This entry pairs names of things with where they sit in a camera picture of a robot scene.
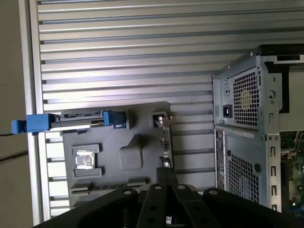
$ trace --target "white wall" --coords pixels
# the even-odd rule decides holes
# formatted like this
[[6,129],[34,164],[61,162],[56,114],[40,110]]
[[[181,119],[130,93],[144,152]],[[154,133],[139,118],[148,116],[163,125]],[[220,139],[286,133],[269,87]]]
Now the white wall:
[[[0,1],[0,133],[25,117],[18,0]],[[0,157],[27,149],[25,135],[0,137]],[[0,164],[0,227],[31,227],[28,156]]]

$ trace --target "metal shutter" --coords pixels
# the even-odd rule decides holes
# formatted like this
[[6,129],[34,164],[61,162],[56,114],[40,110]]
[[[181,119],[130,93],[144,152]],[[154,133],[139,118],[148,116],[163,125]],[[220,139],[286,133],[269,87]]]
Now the metal shutter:
[[[168,101],[179,120],[173,126],[178,178],[199,190],[215,186],[211,73],[259,44],[304,37],[300,0],[19,5],[28,114]],[[40,134],[38,142],[29,137],[32,188],[41,181],[44,220],[69,209],[61,141],[58,133]],[[37,223],[38,200],[33,209]]]

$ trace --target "motherboard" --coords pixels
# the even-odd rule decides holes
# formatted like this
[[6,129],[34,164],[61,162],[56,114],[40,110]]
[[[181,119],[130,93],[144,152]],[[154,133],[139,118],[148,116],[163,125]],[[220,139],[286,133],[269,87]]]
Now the motherboard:
[[282,192],[285,211],[304,219],[304,132],[281,132]]

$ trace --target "ventilation grille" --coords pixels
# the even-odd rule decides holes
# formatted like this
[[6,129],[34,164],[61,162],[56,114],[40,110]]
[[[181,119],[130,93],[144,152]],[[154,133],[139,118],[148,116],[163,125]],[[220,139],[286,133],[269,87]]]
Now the ventilation grille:
[[249,128],[256,128],[259,95],[255,72],[250,72],[234,79],[233,101],[235,123]]
[[229,164],[229,192],[259,203],[258,177],[253,174],[252,164],[231,155]]

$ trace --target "power supply unit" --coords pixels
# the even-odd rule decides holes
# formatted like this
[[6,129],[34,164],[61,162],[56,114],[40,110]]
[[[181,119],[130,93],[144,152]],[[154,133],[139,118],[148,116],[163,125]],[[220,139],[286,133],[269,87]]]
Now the power supply unit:
[[217,187],[289,210],[293,161],[302,182],[304,156],[299,146],[281,149],[281,136],[302,140],[304,44],[260,45],[212,77]]

